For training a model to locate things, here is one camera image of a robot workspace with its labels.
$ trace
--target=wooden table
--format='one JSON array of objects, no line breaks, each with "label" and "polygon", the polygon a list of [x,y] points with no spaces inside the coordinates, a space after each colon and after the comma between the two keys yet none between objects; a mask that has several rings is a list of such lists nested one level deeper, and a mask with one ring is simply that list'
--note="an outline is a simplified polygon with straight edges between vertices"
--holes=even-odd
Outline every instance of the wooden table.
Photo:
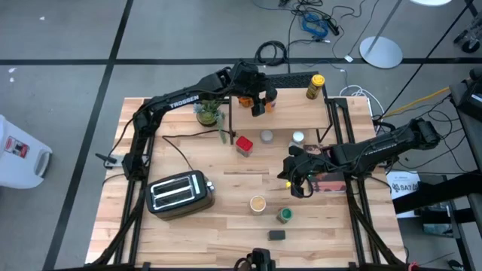
[{"label": "wooden table", "polygon": [[[115,141],[142,101],[143,98],[124,100]],[[374,137],[366,99],[349,97],[348,101],[356,141]],[[303,119],[304,116],[299,114],[298,117]],[[181,155],[162,140],[161,135],[191,134],[205,129],[198,124],[191,106],[166,114],[156,134],[149,181],[188,171]],[[315,193],[309,199],[298,199],[285,189],[285,180],[276,178],[282,170],[282,160],[288,156],[292,132],[275,129],[274,143],[263,145],[259,130],[239,131],[255,144],[249,158],[238,154],[234,146],[223,145],[216,132],[172,139],[192,166],[213,181],[216,202],[210,209],[167,222],[144,208],[136,265],[149,261],[153,267],[232,267],[237,259],[245,257],[255,247],[270,249],[278,267],[342,267],[349,261],[356,261],[346,194]],[[307,144],[316,143],[314,129],[304,130],[304,133]],[[115,153],[128,152],[132,136],[130,126]],[[331,130],[323,144],[335,142]],[[107,177],[121,171],[109,170]],[[386,180],[381,170],[374,176]],[[113,178],[105,184],[86,263],[100,256],[119,229],[126,189],[124,177]],[[404,246],[388,187],[367,179],[366,190],[375,229],[398,258],[404,260]],[[267,199],[267,209],[262,216],[250,214],[248,201],[254,195]],[[287,224],[280,224],[275,216],[278,209],[286,206],[293,210],[294,217]],[[268,241],[268,230],[285,230],[286,240]],[[368,239],[366,233],[361,232],[365,255],[370,262]],[[130,249],[130,236],[128,233],[124,261]]]}]

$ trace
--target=white cylinder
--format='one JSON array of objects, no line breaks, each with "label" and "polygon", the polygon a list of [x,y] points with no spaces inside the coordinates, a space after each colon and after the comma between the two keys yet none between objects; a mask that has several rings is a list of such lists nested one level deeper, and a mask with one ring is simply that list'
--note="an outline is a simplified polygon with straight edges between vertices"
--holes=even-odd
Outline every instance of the white cylinder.
[{"label": "white cylinder", "polygon": [[52,149],[0,115],[0,186],[33,188],[44,180]]}]

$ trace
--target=wooden shelf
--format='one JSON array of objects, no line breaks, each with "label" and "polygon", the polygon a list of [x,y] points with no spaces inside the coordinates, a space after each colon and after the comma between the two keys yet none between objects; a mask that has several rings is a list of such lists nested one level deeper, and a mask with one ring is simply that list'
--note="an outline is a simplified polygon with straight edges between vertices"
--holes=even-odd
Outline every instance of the wooden shelf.
[{"label": "wooden shelf", "polygon": [[244,129],[324,129],[328,116],[323,95],[312,100],[307,89],[278,89],[276,106],[271,113],[253,117],[250,108],[244,108],[236,97],[231,97],[233,130]]}]

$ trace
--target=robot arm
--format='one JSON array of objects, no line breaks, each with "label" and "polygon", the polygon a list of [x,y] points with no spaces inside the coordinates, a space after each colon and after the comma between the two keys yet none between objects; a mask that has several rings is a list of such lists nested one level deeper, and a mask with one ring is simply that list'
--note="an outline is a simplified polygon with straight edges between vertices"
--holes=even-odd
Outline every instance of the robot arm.
[{"label": "robot arm", "polygon": [[[265,98],[259,93],[266,91]],[[253,117],[264,113],[266,102],[273,101],[277,92],[256,65],[238,62],[233,69],[224,68],[202,78],[197,84],[163,96],[155,96],[133,115],[134,137],[130,152],[124,156],[122,167],[127,179],[147,178],[142,160],[148,138],[156,133],[164,114],[168,111],[200,100],[223,99],[225,96],[253,99]]]},{"label": "robot arm", "polygon": [[278,178],[291,182],[291,195],[305,197],[301,185],[309,174],[321,172],[345,172],[354,176],[372,172],[375,166],[411,149],[435,148],[440,136],[429,121],[411,120],[387,134],[355,144],[334,145],[321,154],[308,154],[291,146],[283,160],[283,171]]}]

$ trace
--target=white lamp base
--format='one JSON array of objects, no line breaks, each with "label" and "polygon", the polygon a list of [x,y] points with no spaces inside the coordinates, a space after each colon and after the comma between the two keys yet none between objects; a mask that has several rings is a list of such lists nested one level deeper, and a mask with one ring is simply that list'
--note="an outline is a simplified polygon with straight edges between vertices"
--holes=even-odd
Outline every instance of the white lamp base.
[{"label": "white lamp base", "polygon": [[398,66],[403,59],[403,53],[398,44],[388,38],[379,37],[377,43],[367,53],[374,39],[375,37],[369,37],[360,43],[361,57],[377,68],[390,69]]}]

